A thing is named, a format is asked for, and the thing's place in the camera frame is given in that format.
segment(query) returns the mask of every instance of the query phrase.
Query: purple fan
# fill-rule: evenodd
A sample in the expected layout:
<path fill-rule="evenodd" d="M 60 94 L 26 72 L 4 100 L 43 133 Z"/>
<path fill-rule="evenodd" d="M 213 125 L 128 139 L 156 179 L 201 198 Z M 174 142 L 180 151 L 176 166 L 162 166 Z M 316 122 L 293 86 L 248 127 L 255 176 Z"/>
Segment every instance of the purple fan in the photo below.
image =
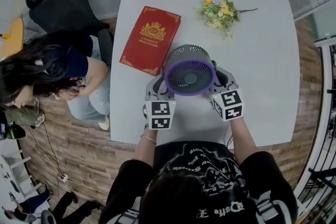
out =
<path fill-rule="evenodd" d="M 163 68 L 168 89 L 192 96 L 207 91 L 215 82 L 216 71 L 205 49 L 184 44 L 174 49 Z"/>

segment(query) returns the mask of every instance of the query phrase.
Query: bracelet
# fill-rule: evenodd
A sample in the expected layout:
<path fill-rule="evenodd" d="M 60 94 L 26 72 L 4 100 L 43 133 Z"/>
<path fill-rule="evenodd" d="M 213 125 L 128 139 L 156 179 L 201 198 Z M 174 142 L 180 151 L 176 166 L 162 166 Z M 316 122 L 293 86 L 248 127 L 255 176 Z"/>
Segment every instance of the bracelet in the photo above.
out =
<path fill-rule="evenodd" d="M 156 145 L 156 141 L 154 139 L 150 138 L 149 136 L 147 136 L 145 134 L 142 134 L 142 135 L 140 135 L 140 137 L 141 138 L 146 137 L 147 139 L 149 139 L 150 141 L 152 141 Z"/>

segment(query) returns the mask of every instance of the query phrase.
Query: black pants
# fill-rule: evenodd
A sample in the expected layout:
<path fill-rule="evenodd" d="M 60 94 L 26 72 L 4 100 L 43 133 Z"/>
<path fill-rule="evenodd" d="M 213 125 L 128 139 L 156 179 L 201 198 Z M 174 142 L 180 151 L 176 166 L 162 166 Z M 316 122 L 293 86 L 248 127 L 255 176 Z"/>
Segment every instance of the black pants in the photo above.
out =
<path fill-rule="evenodd" d="M 63 218 L 67 207 L 72 203 L 74 199 L 74 194 L 67 192 L 63 195 L 61 200 L 58 202 L 57 206 L 53 210 L 53 215 L 58 224 L 80 224 L 85 217 L 91 215 L 94 209 L 98 209 L 97 204 L 93 201 L 87 201 L 81 207 L 79 207 L 75 212 Z"/>

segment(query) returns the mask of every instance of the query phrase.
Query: yellow table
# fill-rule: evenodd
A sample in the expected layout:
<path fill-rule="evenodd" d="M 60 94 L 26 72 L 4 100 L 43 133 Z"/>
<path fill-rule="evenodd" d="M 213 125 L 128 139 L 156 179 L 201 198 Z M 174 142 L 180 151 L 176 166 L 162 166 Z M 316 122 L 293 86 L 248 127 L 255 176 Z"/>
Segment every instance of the yellow table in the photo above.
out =
<path fill-rule="evenodd" d="M 23 48 L 24 26 L 22 19 L 18 18 L 11 24 L 7 33 L 2 34 L 3 45 L 0 49 L 0 59 L 7 58 Z"/>

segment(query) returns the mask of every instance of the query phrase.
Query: floor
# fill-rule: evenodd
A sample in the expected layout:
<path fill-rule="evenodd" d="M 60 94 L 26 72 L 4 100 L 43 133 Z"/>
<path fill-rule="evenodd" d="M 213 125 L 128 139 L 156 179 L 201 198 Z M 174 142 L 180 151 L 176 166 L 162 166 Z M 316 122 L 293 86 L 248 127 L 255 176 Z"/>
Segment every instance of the floor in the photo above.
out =
<path fill-rule="evenodd" d="M 116 21 L 109 20 L 108 23 L 111 25 L 111 31 L 114 31 Z M 292 187 L 295 186 L 305 165 L 316 132 L 322 84 L 320 55 L 313 44 L 309 21 L 304 19 L 298 21 L 296 29 L 301 76 L 293 138 L 289 143 L 260 148 L 274 155 L 285 179 Z M 110 141 L 110 131 L 104 132 L 99 130 L 97 124 L 74 119 L 65 101 L 55 100 L 53 97 L 41 99 L 40 107 L 46 115 L 45 127 L 61 172 L 76 183 L 69 183 L 66 186 L 59 182 L 55 168 L 38 148 L 36 139 L 46 153 L 53 155 L 44 126 L 37 128 L 36 134 L 32 133 L 33 130 L 27 129 L 27 136 L 20 141 L 23 153 L 33 158 L 28 163 L 33 177 L 40 182 L 50 183 L 55 193 L 50 200 L 51 209 L 67 190 L 77 193 L 80 205 L 88 199 L 97 199 L 105 203 L 104 199 L 118 173 L 119 166 L 132 157 L 135 146 Z M 76 208 L 78 206 L 71 205 L 67 214 Z M 97 223 L 98 218 L 99 213 L 94 212 L 83 223 Z"/>

